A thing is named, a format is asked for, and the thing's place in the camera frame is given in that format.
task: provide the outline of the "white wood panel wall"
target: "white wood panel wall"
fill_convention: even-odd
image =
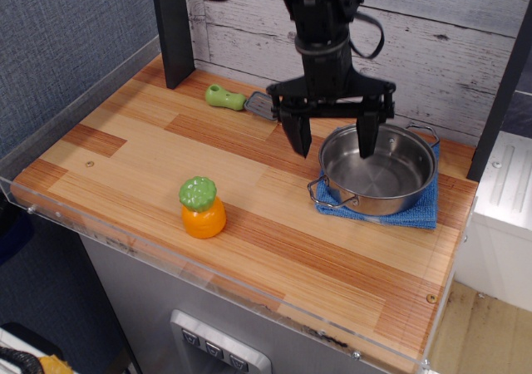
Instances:
[[[375,60],[353,63],[397,84],[395,123],[432,125],[442,137],[475,145],[528,1],[366,0],[360,11],[382,23],[387,41]],[[257,87],[303,74],[283,0],[188,5],[197,68]],[[351,34],[365,52],[379,38],[361,22]]]

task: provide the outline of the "yellow object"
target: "yellow object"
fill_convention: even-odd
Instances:
[[[216,197],[212,206],[203,212],[195,212],[183,205],[181,217],[186,232],[197,239],[214,237],[224,229],[227,222],[224,204],[219,197]]]
[[[73,374],[74,371],[66,362],[60,360],[56,355],[39,357],[44,374]]]

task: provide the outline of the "green pineapple top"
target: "green pineapple top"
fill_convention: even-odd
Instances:
[[[216,185],[206,177],[196,176],[186,180],[180,188],[180,202],[194,212],[205,212],[213,206]]]

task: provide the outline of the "wooden countertop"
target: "wooden countertop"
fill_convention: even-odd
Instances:
[[[322,215],[307,183],[324,137],[348,122],[312,120],[304,159],[276,122],[208,106],[214,83],[256,90],[201,71],[168,90],[156,58],[26,168],[13,194],[153,264],[208,277],[215,292],[250,299],[323,342],[414,371],[439,307],[427,295],[443,296],[475,195],[466,180],[473,149],[441,142],[435,230]],[[227,211],[213,239],[193,239],[181,223],[179,187],[196,175],[216,183]]]

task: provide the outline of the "screw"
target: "screw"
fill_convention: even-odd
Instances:
[[[433,294],[433,293],[429,293],[426,296],[426,301],[428,303],[436,303],[436,302],[438,302],[438,297],[435,294]]]

